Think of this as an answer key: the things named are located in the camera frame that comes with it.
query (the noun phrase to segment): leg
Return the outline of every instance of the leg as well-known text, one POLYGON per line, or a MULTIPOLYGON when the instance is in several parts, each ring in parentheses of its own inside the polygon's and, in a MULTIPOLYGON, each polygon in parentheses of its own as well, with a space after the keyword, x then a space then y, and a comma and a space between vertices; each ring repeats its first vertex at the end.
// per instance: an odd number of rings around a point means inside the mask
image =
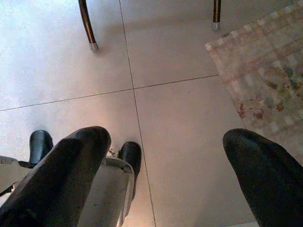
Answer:
POLYGON ((220 30, 221 0, 214 0, 213 30, 220 30))
POLYGON ((0 226, 76 226, 110 143, 97 126, 61 140, 0 207, 0 226))
POLYGON ((230 130, 223 146, 258 224, 303 226, 303 167, 283 147, 249 130, 230 130))
POLYGON ((138 174, 141 169, 141 148, 139 144, 135 142, 126 142, 120 152, 119 152, 119 158, 124 160, 125 162, 129 163, 133 170, 134 170, 134 193, 133 193, 133 199, 136 192, 136 181, 138 174))
POLYGON ((48 152, 51 151, 52 148, 53 140, 47 131, 34 131, 29 139, 29 162, 37 164, 48 154, 48 152))

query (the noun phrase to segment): white tile floor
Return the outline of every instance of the white tile floor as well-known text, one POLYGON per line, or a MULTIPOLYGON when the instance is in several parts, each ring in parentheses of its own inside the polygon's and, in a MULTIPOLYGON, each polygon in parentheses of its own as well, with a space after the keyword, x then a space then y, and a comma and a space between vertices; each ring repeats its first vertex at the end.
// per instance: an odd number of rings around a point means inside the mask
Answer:
POLYGON ((128 140, 144 146, 124 226, 253 221, 221 144, 242 123, 204 43, 290 0, 223 1, 221 32, 211 30, 210 0, 87 3, 97 53, 77 1, 0 3, 0 155, 28 160, 37 129, 56 143, 101 125, 115 150, 128 140))

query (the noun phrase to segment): metal chair leg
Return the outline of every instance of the metal chair leg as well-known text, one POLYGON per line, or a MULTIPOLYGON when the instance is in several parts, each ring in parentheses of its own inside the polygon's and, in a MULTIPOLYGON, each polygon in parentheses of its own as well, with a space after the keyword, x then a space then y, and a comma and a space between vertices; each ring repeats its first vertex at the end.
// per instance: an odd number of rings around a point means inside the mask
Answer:
POLYGON ((89 40, 90 50, 96 51, 98 49, 98 45, 97 45, 95 37, 94 37, 93 29, 91 28, 86 0, 79 0, 79 7, 80 7, 80 12, 81 12, 84 28, 85 28, 85 31, 87 34, 87 38, 89 40))
POLYGON ((221 0, 214 0, 213 30, 220 30, 221 0))

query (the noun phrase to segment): patterned rug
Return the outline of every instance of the patterned rug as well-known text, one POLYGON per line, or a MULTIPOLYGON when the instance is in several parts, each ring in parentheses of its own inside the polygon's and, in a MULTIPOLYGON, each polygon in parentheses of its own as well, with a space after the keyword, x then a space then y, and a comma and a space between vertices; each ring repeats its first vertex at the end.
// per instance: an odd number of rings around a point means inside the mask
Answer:
POLYGON ((205 46, 245 127, 303 164, 303 1, 205 46))

